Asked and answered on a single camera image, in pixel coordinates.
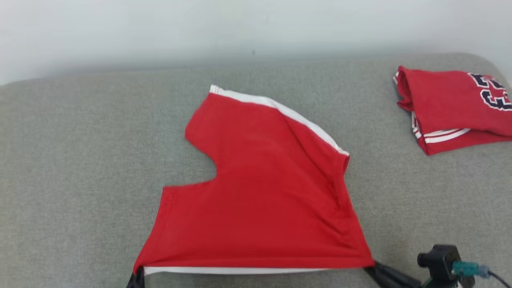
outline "white trim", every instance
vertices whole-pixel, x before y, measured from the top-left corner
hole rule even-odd
[[[411,122],[414,136],[416,136],[416,139],[419,139],[421,137],[421,131],[419,130],[419,127],[416,123],[416,114],[414,113],[414,111],[411,112]]]
[[[465,134],[465,133],[467,133],[469,131],[470,131],[469,128],[465,128],[465,129],[462,129],[462,130],[460,130],[458,132],[455,132],[455,133],[452,133],[452,134],[448,134],[448,135],[445,135],[445,136],[425,138],[425,143],[439,143],[439,142],[448,141],[448,140],[451,140],[453,138],[457,138],[460,135],[463,135],[463,134]]]
[[[194,274],[281,274],[313,272],[327,269],[309,268],[240,268],[240,267],[144,267],[144,274],[149,275],[158,272],[194,273]]]
[[[397,77],[398,77],[398,73],[399,73],[399,72],[398,72],[398,71],[396,71],[395,76],[393,76],[393,81],[395,81],[395,84],[397,84],[397,85],[398,85],[398,79],[397,79]]]
[[[349,156],[349,153],[347,151],[343,150],[342,148],[340,148],[338,146],[338,144],[336,144],[334,139],[329,134],[327,134],[327,132],[324,131],[324,129],[322,129],[317,124],[309,121],[304,116],[298,114],[295,110],[293,110],[289,107],[286,107],[283,104],[281,104],[273,99],[270,99],[265,96],[248,95],[248,94],[243,94],[243,93],[239,93],[239,92],[235,92],[235,91],[224,90],[216,85],[210,86],[210,93],[213,93],[215,95],[229,97],[229,98],[238,100],[240,102],[254,103],[254,104],[259,104],[259,105],[264,105],[267,107],[275,108],[279,112],[281,112],[283,115],[285,115],[299,123],[304,124],[313,133],[315,133],[318,137],[320,137],[320,139],[322,139],[327,144],[332,146],[339,153]]]
[[[424,134],[425,137],[434,137],[434,136],[440,136],[440,135],[444,135],[444,134],[450,134],[450,133],[453,133],[453,132],[456,132],[456,131],[459,131],[461,129],[451,129],[451,130],[439,130],[439,131],[435,131],[435,132],[432,132],[432,133],[426,133]]]

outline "teal connector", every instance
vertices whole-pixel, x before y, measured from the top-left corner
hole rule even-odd
[[[489,266],[487,265],[479,265],[474,262],[455,261],[453,262],[452,269],[454,274],[461,277],[480,276],[486,279],[490,278]]]

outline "jersey number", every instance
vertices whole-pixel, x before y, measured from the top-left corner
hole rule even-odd
[[[483,88],[480,91],[480,96],[485,104],[493,109],[498,109],[501,111],[512,111],[512,102],[508,98],[507,91],[505,87],[500,85],[494,79],[490,79],[484,75],[468,73],[469,76],[473,78],[478,87]],[[490,88],[494,88],[494,90],[498,90],[498,93],[503,93],[500,96],[494,96],[491,94]]]

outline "gray cushion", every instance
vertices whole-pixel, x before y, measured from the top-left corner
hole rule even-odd
[[[210,84],[271,97],[351,153],[346,183],[375,259],[419,279],[419,252],[453,243],[512,281],[512,143],[427,157],[396,105],[399,65],[501,73],[468,54],[331,59],[29,80],[0,88],[0,279],[11,287],[124,287],[162,187],[215,165],[184,138]],[[477,285],[499,287],[496,281]],[[362,270],[162,273],[147,287],[376,287]]]

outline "red basketball jersey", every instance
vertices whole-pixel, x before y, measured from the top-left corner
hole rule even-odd
[[[285,273],[374,261],[344,182],[349,154],[262,96],[212,86],[185,138],[217,176],[164,187],[134,273]]]
[[[413,133],[427,155],[512,140],[512,103],[491,76],[400,66],[394,80],[403,97],[398,105],[412,112]]]

